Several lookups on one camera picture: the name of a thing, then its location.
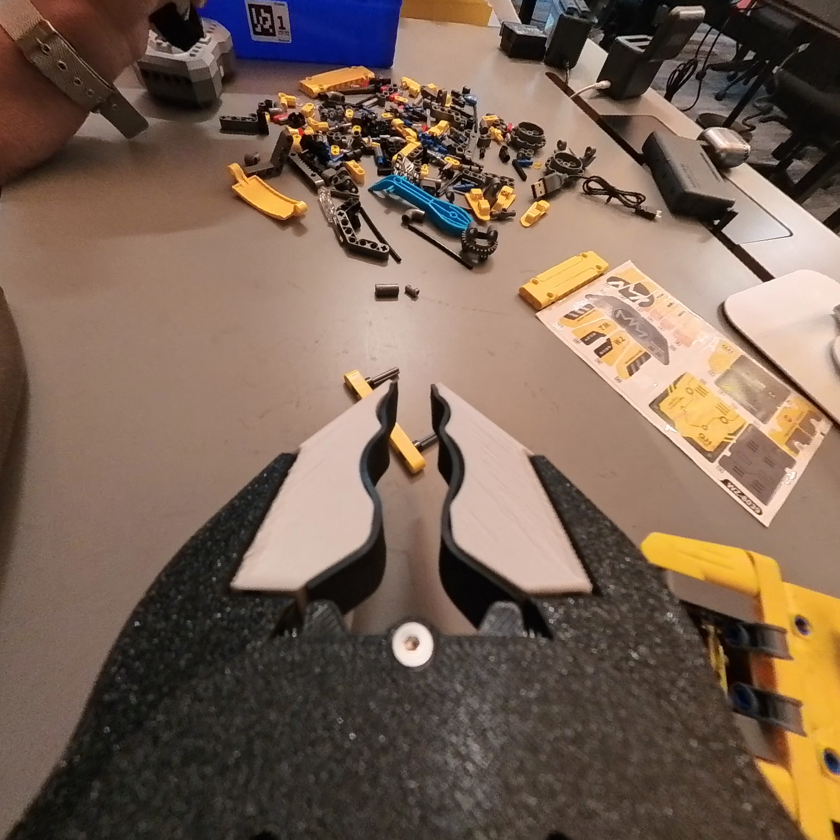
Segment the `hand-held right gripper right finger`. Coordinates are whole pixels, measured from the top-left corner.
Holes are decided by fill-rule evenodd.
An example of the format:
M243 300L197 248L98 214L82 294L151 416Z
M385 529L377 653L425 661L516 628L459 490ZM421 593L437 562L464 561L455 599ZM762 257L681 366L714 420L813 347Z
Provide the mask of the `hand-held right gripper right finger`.
M550 636L540 603L592 593L533 452L443 384L430 390L437 467L447 483L439 575L475 628L511 604L521 630Z

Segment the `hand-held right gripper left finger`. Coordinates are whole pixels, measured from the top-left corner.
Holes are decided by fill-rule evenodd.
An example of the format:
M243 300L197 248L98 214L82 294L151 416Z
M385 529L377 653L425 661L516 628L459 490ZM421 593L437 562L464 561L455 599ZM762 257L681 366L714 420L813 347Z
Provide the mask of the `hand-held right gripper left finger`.
M299 448L231 587L275 593L299 606L356 607L385 572L382 499L397 383L376 388Z

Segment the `yellow thin beam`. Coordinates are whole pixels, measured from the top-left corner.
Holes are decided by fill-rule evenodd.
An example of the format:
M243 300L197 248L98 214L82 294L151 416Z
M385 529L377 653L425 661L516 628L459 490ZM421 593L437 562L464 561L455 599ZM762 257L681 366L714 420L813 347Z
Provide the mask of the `yellow thin beam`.
M360 371L353 370L345 373L343 375L343 380L349 391L353 393L355 397L362 399L372 394L373 391L379 387L378 386L375 389L371 388L365 381L367 377L370 376L364 376ZM390 439L392 448L397 454L399 454L404 466L412 475L419 473L425 468L426 460L423 452L418 451L413 446L413 440L404 432L399 423L394 425L393 430L391 431Z

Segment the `yellow toy vehicle model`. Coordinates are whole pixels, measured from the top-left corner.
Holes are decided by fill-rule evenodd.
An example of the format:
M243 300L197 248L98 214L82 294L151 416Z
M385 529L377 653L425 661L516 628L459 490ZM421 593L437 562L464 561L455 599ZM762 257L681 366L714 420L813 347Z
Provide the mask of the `yellow toy vehicle model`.
M753 759L806 838L838 838L838 599L784 581L765 555L655 532L657 567L747 596L756 620L702 606L689 615L731 709L770 746Z

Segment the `person's left forearm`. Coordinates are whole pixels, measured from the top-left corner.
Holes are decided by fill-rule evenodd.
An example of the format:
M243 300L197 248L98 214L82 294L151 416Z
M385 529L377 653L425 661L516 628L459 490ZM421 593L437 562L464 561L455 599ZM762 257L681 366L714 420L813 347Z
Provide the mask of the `person's left forearm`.
M1 107L2 185L46 161L88 115L44 77L4 31Z

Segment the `person's left hand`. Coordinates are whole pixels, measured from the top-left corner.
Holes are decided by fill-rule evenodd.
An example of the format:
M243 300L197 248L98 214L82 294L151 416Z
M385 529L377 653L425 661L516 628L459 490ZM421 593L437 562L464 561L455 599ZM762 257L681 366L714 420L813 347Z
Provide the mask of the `person's left hand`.
M109 82L144 54L150 16L167 1L34 1L33 5Z

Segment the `grey toy remote control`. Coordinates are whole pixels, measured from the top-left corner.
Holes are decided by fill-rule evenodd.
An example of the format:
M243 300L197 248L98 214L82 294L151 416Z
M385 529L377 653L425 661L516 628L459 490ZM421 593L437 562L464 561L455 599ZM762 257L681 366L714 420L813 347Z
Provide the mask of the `grey toy remote control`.
M233 39L212 19L205 18L203 28L204 37L187 51L150 31L147 50L134 71L152 97L195 108L220 99L223 85L236 73Z

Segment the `blue bin with printed tag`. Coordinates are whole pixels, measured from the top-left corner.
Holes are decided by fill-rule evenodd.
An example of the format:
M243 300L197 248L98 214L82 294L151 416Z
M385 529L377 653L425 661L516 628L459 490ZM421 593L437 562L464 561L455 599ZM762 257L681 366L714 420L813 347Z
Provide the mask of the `blue bin with printed tag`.
M232 36L237 58L390 67L401 1L207 1L199 10Z

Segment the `long yellow curved panel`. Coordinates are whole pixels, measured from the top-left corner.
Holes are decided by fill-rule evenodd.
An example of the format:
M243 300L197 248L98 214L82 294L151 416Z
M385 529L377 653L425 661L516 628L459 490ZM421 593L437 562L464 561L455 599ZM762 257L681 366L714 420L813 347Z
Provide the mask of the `long yellow curved panel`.
M306 203L279 193L257 175L247 175L239 164L230 164L227 171L234 181L234 194L259 213L281 222L307 214Z

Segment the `yellow sticker sheet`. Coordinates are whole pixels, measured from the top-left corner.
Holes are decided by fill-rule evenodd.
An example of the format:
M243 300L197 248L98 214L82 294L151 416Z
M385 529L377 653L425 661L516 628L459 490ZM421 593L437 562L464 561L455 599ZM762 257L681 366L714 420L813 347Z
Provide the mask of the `yellow sticker sheet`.
M631 261L537 316L765 526L832 425Z

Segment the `pile of small building pieces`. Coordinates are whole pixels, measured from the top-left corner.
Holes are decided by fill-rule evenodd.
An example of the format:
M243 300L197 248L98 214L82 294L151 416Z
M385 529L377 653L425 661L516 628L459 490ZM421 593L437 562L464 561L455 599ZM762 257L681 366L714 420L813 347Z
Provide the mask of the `pile of small building pieces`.
M448 90L409 77L393 83L362 66L331 70L300 82L302 98L279 93L257 104L246 115L224 115L219 130L256 138L270 138L279 130L266 159L257 154L240 165L247 175L257 175L277 190L285 172L293 172L317 195L330 189L337 207L360 199L362 188L386 175L403 175L433 196L464 208L471 224L486 228L513 219L517 190L531 172L541 172L532 182L533 202L586 177L596 152L587 148L577 155L586 163L579 177L546 174L542 159L548 147L536 154L516 150L509 132L518 122L493 113L480 113L472 90ZM480 189L497 193L510 185L516 194L511 206L515 216L482 223L470 211L466 194Z

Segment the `yellow rectangular panel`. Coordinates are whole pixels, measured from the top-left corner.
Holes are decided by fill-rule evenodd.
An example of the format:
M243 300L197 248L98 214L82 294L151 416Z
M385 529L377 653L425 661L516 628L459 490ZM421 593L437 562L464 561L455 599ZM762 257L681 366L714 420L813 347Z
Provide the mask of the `yellow rectangular panel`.
M520 286L518 294L535 311L540 311L582 289L608 268L603 257L585 251L531 278Z

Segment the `yellow storage bin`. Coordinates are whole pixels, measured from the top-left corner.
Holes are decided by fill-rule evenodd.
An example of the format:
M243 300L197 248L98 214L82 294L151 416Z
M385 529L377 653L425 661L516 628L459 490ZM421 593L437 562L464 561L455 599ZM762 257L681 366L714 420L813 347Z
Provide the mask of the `yellow storage bin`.
M494 14L487 1L402 1L401 18L488 26Z

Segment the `dark grey angled beam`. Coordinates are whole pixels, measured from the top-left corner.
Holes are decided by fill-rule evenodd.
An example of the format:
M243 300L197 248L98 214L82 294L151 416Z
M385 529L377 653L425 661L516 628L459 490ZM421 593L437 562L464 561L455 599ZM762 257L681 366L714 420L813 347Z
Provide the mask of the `dark grey angled beam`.
M348 199L335 207L335 233L341 243L352 255L386 263L390 256L387 248L381 245L360 215L361 201Z

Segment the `black bevel gear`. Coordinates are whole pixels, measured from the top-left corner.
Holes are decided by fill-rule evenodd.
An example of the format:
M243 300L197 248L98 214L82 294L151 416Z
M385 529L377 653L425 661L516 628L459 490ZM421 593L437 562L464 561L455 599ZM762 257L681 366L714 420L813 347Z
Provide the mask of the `black bevel gear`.
M493 256L498 248L498 231L492 225L467 227L461 235L461 250L470 263L484 262Z

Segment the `thick black rod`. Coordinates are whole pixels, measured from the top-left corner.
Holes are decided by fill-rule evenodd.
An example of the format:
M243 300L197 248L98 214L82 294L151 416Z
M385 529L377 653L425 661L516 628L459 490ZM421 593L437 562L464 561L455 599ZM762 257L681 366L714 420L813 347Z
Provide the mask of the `thick black rod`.
M454 259L460 265L464 266L468 270L474 269L474 264L466 257L463 256L462 253L456 252L452 248L446 246L443 242L438 241L434 236L428 234L419 226L416 226L408 217L404 217L402 219L402 226L415 234L415 236L420 237L423 241L429 243L430 245L434 246L439 251L443 252L446 256Z

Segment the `blue plastic separator tool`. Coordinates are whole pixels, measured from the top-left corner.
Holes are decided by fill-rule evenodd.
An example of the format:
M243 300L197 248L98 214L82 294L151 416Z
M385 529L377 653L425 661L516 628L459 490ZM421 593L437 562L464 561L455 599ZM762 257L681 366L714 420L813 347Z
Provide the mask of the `blue plastic separator tool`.
M425 218L447 235L461 236L471 225L471 215L464 208L433 196L403 175L386 175L371 185L369 192L401 198L410 206L424 211Z

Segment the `yellow fender piece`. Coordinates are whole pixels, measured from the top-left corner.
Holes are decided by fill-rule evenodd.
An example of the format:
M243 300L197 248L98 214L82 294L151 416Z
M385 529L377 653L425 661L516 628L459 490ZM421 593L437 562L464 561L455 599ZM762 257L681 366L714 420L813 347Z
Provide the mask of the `yellow fender piece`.
M504 185L498 192L488 192L487 195L474 188L465 195L465 199L470 211L482 223L516 215L511 210L516 194L510 185Z

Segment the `white book stand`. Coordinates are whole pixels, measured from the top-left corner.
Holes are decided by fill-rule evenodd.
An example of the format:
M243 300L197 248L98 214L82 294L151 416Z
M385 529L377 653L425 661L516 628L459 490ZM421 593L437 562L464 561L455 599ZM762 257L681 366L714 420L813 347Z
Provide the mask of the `white book stand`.
M799 269L730 295L730 324L839 424L839 284Z

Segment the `small black box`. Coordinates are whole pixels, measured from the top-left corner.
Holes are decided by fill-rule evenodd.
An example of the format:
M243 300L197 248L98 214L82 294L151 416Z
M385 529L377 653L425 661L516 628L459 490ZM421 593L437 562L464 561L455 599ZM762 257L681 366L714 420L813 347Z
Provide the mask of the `small black box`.
M547 40L540 27L517 20L501 23L499 48L509 58L543 61Z

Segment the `black battery charger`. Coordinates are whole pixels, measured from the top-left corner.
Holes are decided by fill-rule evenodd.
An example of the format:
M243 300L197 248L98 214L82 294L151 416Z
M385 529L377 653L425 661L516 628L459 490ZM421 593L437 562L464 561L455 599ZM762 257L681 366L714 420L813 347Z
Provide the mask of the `black battery charger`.
M567 9L555 22L543 55L543 63L554 69L573 69L592 31L592 13Z

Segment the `black charging dock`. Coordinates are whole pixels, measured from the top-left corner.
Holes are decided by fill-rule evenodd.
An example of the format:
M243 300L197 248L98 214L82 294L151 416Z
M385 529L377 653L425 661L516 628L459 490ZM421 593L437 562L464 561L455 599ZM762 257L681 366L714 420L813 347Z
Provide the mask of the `black charging dock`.
M662 63L676 58L687 45L705 14L701 5L673 7L652 35L616 37L596 84L615 100L640 97Z

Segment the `black office chair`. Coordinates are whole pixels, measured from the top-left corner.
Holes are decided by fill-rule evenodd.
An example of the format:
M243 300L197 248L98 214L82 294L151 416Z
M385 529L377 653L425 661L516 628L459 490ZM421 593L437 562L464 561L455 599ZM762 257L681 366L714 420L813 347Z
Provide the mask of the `black office chair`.
M735 3L728 19L730 36L747 45L759 60L748 93L724 122L769 86L773 113L789 137L772 152L775 164L759 170L803 203L838 175L838 36L823 31L773 2Z

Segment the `wooden side table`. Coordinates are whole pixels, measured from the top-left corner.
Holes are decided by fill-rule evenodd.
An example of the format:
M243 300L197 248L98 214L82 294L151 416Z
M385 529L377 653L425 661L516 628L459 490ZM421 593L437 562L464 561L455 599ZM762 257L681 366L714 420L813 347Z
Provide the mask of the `wooden side table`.
M807 24L839 35L839 1L773 1L773 4Z

